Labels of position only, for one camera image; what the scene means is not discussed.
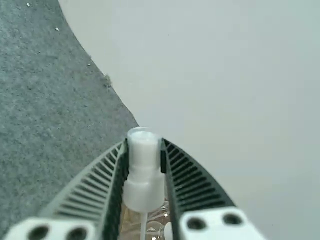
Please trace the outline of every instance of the clear plastic bottle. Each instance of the clear plastic bottle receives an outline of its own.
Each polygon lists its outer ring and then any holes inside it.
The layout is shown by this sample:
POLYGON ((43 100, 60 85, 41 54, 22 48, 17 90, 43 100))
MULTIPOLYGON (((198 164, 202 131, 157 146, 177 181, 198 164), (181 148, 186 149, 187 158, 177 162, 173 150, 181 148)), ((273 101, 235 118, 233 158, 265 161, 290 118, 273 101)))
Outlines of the clear plastic bottle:
MULTIPOLYGON (((124 207, 124 215, 119 240, 140 240, 141 214, 124 207)), ((156 211, 150 212, 147 218, 145 240, 165 240, 165 226, 170 222, 169 202, 156 211)))

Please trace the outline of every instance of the white surface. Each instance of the white surface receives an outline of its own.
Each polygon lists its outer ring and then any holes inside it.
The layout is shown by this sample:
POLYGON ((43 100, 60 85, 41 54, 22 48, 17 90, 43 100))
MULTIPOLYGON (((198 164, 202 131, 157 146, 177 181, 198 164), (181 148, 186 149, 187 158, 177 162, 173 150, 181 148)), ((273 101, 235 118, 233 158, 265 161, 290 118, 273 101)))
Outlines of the white surface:
POLYGON ((266 240, 248 220, 246 214, 236 207, 186 212, 180 220, 180 233, 183 240, 266 240), (224 216, 229 214, 241 218, 242 224, 225 224, 224 216), (203 230, 189 229, 188 221, 193 218, 203 220, 206 228, 203 230))
POLYGON ((320 1, 60 1, 141 126, 194 156, 267 238, 318 239, 320 1))
POLYGON ((147 127, 131 129, 127 138, 130 163, 123 202, 130 210, 147 214, 165 202, 165 175, 160 166, 161 138, 147 127))

